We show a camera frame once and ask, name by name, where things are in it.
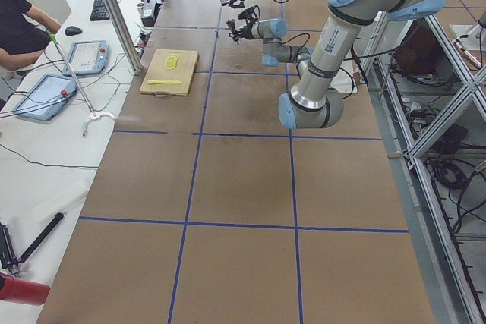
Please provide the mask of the bamboo cutting board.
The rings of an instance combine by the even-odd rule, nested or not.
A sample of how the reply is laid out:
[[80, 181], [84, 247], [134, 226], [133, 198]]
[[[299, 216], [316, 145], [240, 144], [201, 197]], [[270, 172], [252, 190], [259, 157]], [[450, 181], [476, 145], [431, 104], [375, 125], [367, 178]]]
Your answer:
[[[169, 54], [178, 54], [177, 65], [172, 70], [165, 68], [165, 61]], [[150, 62], [144, 80], [140, 86], [140, 93], [146, 95], [187, 96], [198, 61], [198, 52], [194, 50], [157, 49]], [[176, 79], [182, 84], [149, 85], [148, 80]]]

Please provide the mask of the steel jigger measuring cup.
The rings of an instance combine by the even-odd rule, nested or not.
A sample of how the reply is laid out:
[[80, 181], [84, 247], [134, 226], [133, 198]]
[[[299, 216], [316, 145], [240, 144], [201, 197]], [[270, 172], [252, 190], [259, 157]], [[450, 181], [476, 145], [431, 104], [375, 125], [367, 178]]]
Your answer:
[[231, 31], [229, 31], [229, 36], [230, 36], [230, 38], [231, 38], [231, 34], [232, 34], [232, 33], [240, 33], [240, 32], [231, 32]]

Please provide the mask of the person in black shirt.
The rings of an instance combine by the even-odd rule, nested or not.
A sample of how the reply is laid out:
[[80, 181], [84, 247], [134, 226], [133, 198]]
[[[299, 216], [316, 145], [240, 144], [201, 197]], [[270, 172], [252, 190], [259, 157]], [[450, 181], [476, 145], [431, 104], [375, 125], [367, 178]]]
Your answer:
[[61, 24], [27, 0], [1, 0], [1, 66], [15, 71], [34, 64]]

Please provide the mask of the black keyboard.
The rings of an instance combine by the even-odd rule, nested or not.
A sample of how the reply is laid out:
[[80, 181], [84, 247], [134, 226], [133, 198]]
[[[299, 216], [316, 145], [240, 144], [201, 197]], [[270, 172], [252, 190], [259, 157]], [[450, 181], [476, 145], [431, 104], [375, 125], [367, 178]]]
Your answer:
[[93, 0], [93, 6], [90, 13], [90, 21], [109, 20], [108, 8], [104, 0]]

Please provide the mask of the aluminium frame post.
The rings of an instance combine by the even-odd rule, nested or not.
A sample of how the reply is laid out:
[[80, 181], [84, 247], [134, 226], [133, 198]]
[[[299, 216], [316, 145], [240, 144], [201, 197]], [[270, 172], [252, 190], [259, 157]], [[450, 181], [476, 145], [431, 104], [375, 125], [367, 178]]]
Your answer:
[[118, 40], [125, 52], [132, 71], [138, 75], [142, 71], [142, 65], [138, 57], [136, 48], [133, 45], [131, 35], [128, 31], [127, 24], [123, 18], [122, 11], [117, 0], [103, 0], [109, 11], [110, 20], [118, 36]]

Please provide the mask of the yellow plastic knife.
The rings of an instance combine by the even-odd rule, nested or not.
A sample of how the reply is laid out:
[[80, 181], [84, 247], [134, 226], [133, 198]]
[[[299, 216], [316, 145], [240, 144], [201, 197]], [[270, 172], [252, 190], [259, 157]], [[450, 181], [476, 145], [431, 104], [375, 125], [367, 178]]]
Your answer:
[[149, 85], [159, 85], [159, 84], [182, 84], [183, 81], [176, 80], [176, 79], [167, 79], [167, 80], [148, 80], [147, 84]]

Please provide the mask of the black computer mouse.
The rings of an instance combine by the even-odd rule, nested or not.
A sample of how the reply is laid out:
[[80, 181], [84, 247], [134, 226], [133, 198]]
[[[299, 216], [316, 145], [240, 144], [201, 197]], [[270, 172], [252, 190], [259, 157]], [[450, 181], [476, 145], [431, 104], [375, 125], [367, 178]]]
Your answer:
[[65, 28], [66, 36], [75, 36], [81, 34], [82, 32], [83, 30], [80, 27], [76, 27], [76, 26], [68, 26]]

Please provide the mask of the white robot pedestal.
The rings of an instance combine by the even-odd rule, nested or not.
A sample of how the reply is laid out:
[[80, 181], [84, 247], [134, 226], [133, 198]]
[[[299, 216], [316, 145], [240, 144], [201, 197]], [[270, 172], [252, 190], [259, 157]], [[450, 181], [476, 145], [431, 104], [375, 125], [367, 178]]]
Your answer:
[[[380, 12], [375, 17], [371, 25], [365, 26], [361, 29], [356, 41], [354, 42], [354, 49], [357, 55], [363, 55], [368, 46], [368, 43], [374, 38], [374, 31], [378, 24]], [[350, 93], [356, 93], [355, 81], [352, 79], [358, 67], [354, 65], [351, 53], [348, 52], [348, 61], [344, 61], [339, 69], [338, 74], [333, 78], [330, 87], [336, 89], [342, 96]]]

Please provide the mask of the red bottle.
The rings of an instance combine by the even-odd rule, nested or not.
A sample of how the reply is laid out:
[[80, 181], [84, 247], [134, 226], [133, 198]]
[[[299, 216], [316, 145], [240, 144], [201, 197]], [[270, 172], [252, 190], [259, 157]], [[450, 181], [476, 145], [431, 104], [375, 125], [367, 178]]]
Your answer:
[[49, 291], [46, 284], [1, 274], [1, 300], [39, 306], [46, 302]]

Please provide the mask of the near blue teach pendant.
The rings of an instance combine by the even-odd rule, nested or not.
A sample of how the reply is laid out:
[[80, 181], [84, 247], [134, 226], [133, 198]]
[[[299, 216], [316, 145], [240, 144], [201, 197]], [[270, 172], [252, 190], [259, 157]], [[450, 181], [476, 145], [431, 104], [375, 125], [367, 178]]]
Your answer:
[[37, 121], [50, 121], [77, 92], [71, 77], [45, 74], [13, 108], [14, 115]]

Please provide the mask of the far blue teach pendant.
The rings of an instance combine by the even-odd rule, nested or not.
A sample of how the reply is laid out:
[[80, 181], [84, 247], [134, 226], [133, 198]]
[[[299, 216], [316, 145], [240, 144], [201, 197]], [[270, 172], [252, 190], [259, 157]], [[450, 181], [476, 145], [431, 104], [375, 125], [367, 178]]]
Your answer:
[[67, 56], [77, 76], [100, 74], [109, 60], [109, 45], [105, 40], [73, 42]]

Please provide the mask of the blue teach pendant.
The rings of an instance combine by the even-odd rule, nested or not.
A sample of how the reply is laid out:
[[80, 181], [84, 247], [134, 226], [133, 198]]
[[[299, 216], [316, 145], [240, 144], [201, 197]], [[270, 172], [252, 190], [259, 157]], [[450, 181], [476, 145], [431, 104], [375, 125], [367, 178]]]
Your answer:
[[67, 56], [77, 76], [100, 74], [109, 60], [109, 45], [105, 40], [73, 42]]
[[71, 77], [45, 74], [13, 108], [14, 115], [37, 121], [50, 121], [77, 92]]

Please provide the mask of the grabber stick tool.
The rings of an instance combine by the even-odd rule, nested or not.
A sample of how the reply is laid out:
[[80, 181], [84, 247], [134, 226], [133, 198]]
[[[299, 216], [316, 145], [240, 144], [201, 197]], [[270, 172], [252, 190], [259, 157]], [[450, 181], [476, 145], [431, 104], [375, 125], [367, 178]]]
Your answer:
[[87, 104], [87, 107], [90, 111], [87, 119], [85, 120], [84, 122], [84, 126], [83, 126], [83, 133], [82, 133], [82, 136], [83, 137], [86, 137], [87, 134], [88, 134], [88, 126], [91, 122], [93, 121], [97, 121], [103, 117], [108, 117], [108, 118], [111, 118], [112, 120], [115, 120], [115, 116], [111, 113], [111, 112], [104, 112], [104, 111], [97, 111], [91, 101], [89, 100], [87, 94], [85, 93], [84, 91], [84, 88], [81, 86], [80, 84], [80, 81], [77, 77], [77, 75], [75, 74], [74, 72], [74, 69], [72, 68], [71, 64], [69, 63], [68, 61], [68, 58], [66, 57], [65, 53], [63, 52], [61, 46], [59, 45], [57, 39], [55, 38], [55, 35], [53, 33], [50, 33], [48, 32], [49, 34], [49, 38], [51, 39], [51, 41], [53, 42], [53, 44], [55, 45], [58, 53], [60, 54], [60, 56], [62, 57], [62, 60], [63, 62], [65, 63], [65, 66], [66, 68], [68, 69], [68, 72], [69, 74], [71, 75], [72, 79], [74, 80], [74, 82], [76, 83], [76, 86], [80, 92], [80, 94], [82, 95], [85, 103]]

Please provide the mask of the black handheld tool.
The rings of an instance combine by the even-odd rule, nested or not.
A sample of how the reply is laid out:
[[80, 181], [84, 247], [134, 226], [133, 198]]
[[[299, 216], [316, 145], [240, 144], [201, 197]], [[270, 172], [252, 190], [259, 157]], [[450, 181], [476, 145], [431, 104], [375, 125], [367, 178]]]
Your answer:
[[1, 224], [1, 267], [8, 270], [13, 276], [20, 276], [20, 264], [25, 263], [39, 247], [39, 245], [48, 237], [51, 231], [64, 218], [62, 212], [55, 214], [49, 224], [39, 233], [33, 243], [20, 255], [14, 252], [14, 246], [11, 242], [11, 236], [6, 225]]

